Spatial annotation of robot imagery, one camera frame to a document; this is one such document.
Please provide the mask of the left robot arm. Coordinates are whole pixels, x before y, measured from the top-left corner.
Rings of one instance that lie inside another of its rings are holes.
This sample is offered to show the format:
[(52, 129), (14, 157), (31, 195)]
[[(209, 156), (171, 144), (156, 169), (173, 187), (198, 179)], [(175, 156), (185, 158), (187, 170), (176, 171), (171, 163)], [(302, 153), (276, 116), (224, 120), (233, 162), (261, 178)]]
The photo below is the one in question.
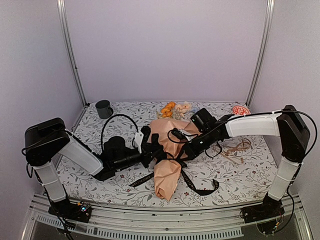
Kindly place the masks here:
[(49, 200), (63, 217), (70, 217), (75, 210), (52, 164), (55, 155), (62, 155), (76, 163), (98, 181), (108, 180), (117, 171), (137, 163), (148, 168), (154, 159), (161, 161), (167, 156), (159, 143), (159, 135), (151, 134), (148, 126), (135, 130), (133, 148), (126, 147), (123, 137), (112, 136), (108, 141), (101, 142), (101, 154), (96, 154), (68, 131), (59, 117), (29, 127), (24, 133), (24, 144), (22, 154), (34, 169)]

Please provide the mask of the black printed ribbon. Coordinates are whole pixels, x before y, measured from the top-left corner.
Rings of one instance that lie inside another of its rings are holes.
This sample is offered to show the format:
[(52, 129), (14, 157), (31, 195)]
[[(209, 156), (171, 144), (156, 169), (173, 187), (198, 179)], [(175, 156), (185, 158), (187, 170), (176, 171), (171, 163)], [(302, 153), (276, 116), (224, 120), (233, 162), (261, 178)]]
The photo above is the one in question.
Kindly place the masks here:
[(153, 172), (136, 180), (130, 184), (130, 186), (135, 188), (153, 179), (155, 195), (160, 199), (166, 199), (168, 201), (175, 193), (180, 177), (183, 178), (187, 187), (199, 196), (208, 196), (218, 190), (220, 183), (215, 179), (211, 181), (213, 189), (197, 189), (185, 173), (184, 168), (186, 167), (187, 165), (183, 159), (157, 159), (153, 167)]

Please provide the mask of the red patterned small dish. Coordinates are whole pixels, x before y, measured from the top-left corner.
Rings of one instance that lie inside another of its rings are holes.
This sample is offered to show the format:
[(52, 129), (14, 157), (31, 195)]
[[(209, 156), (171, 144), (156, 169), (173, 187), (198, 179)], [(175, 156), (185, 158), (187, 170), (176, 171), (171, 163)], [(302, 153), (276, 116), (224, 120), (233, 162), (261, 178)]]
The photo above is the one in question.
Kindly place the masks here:
[(242, 105), (235, 105), (232, 108), (232, 113), (237, 116), (245, 116), (251, 114), (250, 110), (246, 106)]

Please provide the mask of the tan ribbon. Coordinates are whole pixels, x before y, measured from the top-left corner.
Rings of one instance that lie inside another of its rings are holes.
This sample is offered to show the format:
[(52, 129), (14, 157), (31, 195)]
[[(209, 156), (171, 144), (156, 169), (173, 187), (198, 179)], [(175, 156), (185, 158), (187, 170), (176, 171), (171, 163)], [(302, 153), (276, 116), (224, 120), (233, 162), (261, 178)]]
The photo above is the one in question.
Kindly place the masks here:
[(236, 165), (242, 165), (245, 162), (243, 154), (246, 153), (251, 146), (252, 143), (248, 138), (242, 138), (241, 141), (234, 146), (222, 146), (222, 150), (218, 155), (221, 155)]

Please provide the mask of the orange fake flower stem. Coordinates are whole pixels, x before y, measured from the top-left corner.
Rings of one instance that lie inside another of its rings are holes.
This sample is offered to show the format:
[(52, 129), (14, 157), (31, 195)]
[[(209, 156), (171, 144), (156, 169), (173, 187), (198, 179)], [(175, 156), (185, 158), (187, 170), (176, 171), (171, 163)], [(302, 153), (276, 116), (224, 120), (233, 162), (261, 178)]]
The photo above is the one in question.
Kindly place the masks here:
[(156, 111), (156, 117), (157, 119), (183, 120), (192, 109), (193, 107), (189, 102), (175, 103), (171, 101), (167, 103), (160, 111)]

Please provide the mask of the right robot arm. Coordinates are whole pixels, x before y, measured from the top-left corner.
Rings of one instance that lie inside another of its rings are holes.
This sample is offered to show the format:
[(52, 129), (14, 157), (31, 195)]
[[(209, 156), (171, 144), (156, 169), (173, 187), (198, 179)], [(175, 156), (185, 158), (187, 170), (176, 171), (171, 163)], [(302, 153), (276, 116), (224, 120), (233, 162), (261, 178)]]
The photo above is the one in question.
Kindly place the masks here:
[(298, 174), (305, 157), (314, 147), (309, 145), (311, 133), (302, 119), (306, 115), (293, 105), (286, 105), (272, 112), (227, 114), (216, 119), (207, 109), (202, 108), (190, 119), (200, 134), (184, 142), (180, 154), (186, 154), (189, 160), (193, 160), (212, 144), (225, 139), (239, 136), (279, 137), (281, 161), (271, 187), (258, 208), (262, 218), (269, 218), (278, 210), (278, 204)]

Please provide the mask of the dark grey mug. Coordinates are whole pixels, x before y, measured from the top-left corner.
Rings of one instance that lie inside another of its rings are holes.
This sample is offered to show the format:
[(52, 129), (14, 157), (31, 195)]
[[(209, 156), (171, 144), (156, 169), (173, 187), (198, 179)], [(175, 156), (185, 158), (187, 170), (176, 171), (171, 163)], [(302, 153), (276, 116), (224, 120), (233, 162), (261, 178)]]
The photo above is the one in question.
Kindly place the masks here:
[(97, 114), (100, 119), (108, 119), (113, 115), (113, 109), (109, 100), (100, 100), (95, 104)]

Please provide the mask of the peach wrapping paper sheet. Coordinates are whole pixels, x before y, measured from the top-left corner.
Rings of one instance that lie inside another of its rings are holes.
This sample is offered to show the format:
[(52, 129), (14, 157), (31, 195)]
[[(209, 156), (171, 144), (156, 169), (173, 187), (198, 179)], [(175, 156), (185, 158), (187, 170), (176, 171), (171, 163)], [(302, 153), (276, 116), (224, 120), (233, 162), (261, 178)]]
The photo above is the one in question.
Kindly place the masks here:
[(182, 167), (177, 162), (178, 154), (182, 148), (179, 139), (168, 132), (174, 128), (185, 130), (189, 135), (199, 134), (199, 130), (191, 121), (162, 118), (151, 121), (149, 124), (152, 134), (159, 134), (158, 142), (163, 146), (165, 159), (154, 166), (154, 190), (160, 199), (170, 201), (175, 193)]

